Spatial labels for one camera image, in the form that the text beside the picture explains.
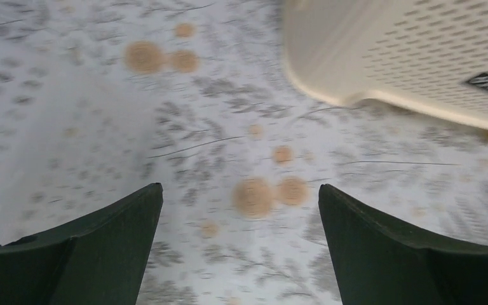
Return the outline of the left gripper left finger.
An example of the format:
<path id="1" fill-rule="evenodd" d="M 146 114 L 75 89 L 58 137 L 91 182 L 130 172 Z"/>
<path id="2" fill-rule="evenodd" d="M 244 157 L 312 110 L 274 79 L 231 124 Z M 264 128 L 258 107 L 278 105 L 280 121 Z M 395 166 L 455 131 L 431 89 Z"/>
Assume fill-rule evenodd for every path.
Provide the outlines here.
<path id="1" fill-rule="evenodd" d="M 162 185 L 149 184 L 0 245 L 0 304 L 135 304 L 162 206 Z"/>

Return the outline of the cream perforated basket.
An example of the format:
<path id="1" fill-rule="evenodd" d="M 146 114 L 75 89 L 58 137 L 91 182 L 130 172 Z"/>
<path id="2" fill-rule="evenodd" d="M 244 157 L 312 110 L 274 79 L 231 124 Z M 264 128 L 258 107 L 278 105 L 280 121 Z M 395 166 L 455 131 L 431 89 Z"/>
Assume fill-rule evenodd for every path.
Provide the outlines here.
<path id="1" fill-rule="evenodd" d="M 285 1 L 282 13 L 285 73 L 310 97 L 488 131 L 488 1 Z"/>

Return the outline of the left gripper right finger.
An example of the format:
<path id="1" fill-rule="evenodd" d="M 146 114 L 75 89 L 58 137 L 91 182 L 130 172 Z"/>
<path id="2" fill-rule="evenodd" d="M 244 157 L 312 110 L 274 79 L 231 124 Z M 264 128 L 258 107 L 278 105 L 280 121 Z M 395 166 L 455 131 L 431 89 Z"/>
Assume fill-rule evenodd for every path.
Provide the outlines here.
<path id="1" fill-rule="evenodd" d="M 329 184 L 318 207 L 343 304 L 488 304 L 488 246 L 372 208 Z"/>

